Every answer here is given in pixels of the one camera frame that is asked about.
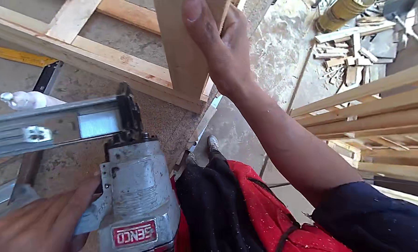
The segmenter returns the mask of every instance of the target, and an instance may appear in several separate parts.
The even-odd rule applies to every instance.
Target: black pants
[[[176,181],[192,251],[264,251],[226,158],[214,151],[209,159],[205,168],[189,165]]]

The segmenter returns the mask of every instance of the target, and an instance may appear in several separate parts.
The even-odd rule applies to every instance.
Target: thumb
[[[207,61],[227,49],[205,0],[184,0],[183,22]]]

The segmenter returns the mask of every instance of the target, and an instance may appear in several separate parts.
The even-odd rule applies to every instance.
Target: shoe
[[[210,135],[207,138],[207,146],[209,147],[209,152],[220,151],[218,147],[218,140],[215,136]]]
[[[193,152],[189,152],[189,155],[187,155],[186,163],[187,165],[193,165],[193,164],[198,165],[196,163],[195,154],[193,154]]]

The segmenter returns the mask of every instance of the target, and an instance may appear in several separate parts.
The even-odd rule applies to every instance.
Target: navy sleeve
[[[312,219],[354,252],[418,251],[418,206],[365,182],[332,189]]]

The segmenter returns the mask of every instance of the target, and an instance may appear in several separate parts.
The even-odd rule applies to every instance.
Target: wooden crate
[[[402,86],[412,88],[379,96]],[[418,66],[293,109],[290,115],[329,146],[353,152],[342,156],[358,170],[418,181]]]
[[[213,82],[185,30],[182,3],[155,0],[156,15],[125,0],[66,0],[49,24],[0,6],[0,38],[200,113]],[[230,1],[207,3],[220,30]],[[161,35],[169,69],[78,36],[94,11]]]

